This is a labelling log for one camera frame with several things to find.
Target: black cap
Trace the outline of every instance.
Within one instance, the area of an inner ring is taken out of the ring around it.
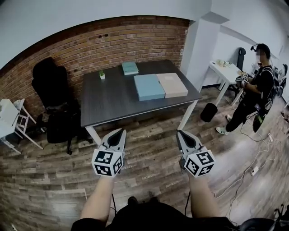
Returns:
[[[256,47],[256,51],[257,51],[257,50],[262,50],[262,51],[264,51],[265,54],[266,54],[267,59],[270,59],[270,57],[271,57],[271,52],[270,52],[270,49],[269,49],[269,47],[268,47],[267,45],[265,45],[264,43],[260,43],[260,44],[258,44],[257,47]]]

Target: chair leg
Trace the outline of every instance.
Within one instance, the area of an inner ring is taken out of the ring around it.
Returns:
[[[70,146],[71,146],[71,140],[72,138],[69,138],[68,141],[67,141],[67,148],[66,148],[66,153],[71,155],[72,154],[72,151],[70,149]]]

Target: white desk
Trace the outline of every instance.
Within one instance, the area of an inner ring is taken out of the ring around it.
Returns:
[[[221,67],[219,65],[217,65],[214,61],[211,61],[209,64],[209,68],[211,68],[218,76],[219,76],[219,80],[222,80],[222,83],[219,87],[219,90],[221,91],[218,98],[215,100],[214,104],[218,105],[218,103],[220,103],[221,98],[224,96],[226,90],[228,89],[229,85],[231,84],[236,84],[236,78],[238,76],[240,76],[238,74],[238,71],[240,71],[240,69],[238,67],[236,67],[233,63],[228,63],[225,67]],[[238,93],[238,95],[236,96],[236,98],[234,99],[232,105],[234,105],[237,100],[240,98],[240,96],[243,94],[243,89],[240,90],[240,92]]]
[[[19,110],[19,112],[21,110],[23,110],[26,114],[26,116],[20,115],[18,113],[15,122],[13,123],[13,125],[11,126],[11,129],[7,130],[5,133],[1,133],[0,134],[0,139],[3,141],[4,144],[6,144],[9,148],[13,149],[15,152],[17,153],[21,153],[19,150],[17,150],[15,148],[15,146],[13,144],[11,144],[10,142],[8,142],[6,140],[6,136],[12,133],[17,134],[20,138],[23,139],[23,136],[25,136],[27,139],[29,139],[33,144],[35,144],[37,147],[39,147],[40,149],[43,149],[43,147],[41,147],[38,143],[36,143],[34,140],[32,140],[29,136],[27,136],[26,132],[26,127],[27,127],[27,123],[28,123],[28,119],[31,119],[33,121],[33,123],[36,124],[36,121],[32,118],[32,116],[27,112],[27,110],[25,109],[25,107],[23,106],[25,99],[22,100],[16,100],[13,104],[16,107],[16,109]]]

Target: red brick wall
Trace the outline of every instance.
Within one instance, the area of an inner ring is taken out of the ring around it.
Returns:
[[[66,67],[78,100],[85,73],[131,60],[169,59],[179,67],[188,25],[189,20],[179,18],[130,16],[66,29],[29,47],[0,70],[0,98],[25,98],[32,116],[43,113],[45,109],[31,85],[32,70],[50,56],[57,65]]]

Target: wooden floor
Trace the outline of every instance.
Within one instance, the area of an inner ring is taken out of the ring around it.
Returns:
[[[257,157],[258,166],[268,158],[273,159],[276,151],[275,161],[268,160],[254,177],[249,171],[245,174],[230,215],[238,224],[251,217],[271,217],[276,207],[289,202],[289,142],[284,134],[288,124],[280,115],[284,102],[275,100],[260,130],[261,136],[266,137],[270,132],[281,141],[268,146],[269,139],[256,143],[241,134],[240,127],[228,136],[216,133],[216,126],[226,124],[224,116],[233,113],[225,98],[210,123],[200,120],[200,112],[218,93],[216,88],[202,90],[203,98],[184,130],[197,135],[216,158],[209,180],[217,197],[242,176],[258,151],[269,148],[269,152],[261,152]],[[226,97],[231,102],[229,92]],[[113,129],[127,130],[125,166],[115,178],[117,210],[124,207],[132,195],[140,201],[155,195],[161,202],[184,213],[189,187],[188,178],[182,175],[178,165],[181,155],[176,129],[185,109],[184,106],[164,109],[97,128],[101,137]],[[248,122],[243,132],[260,139]],[[0,219],[4,230],[12,230],[11,224],[18,231],[70,230],[97,184],[98,176],[90,163],[95,145],[74,140],[73,154],[69,156],[65,152],[66,143],[49,144],[45,134],[38,138],[38,142],[44,150],[27,140],[21,141],[19,149],[23,152],[20,155],[0,146]],[[228,216],[240,183],[217,199],[223,216]],[[111,209],[109,221],[113,216]]]

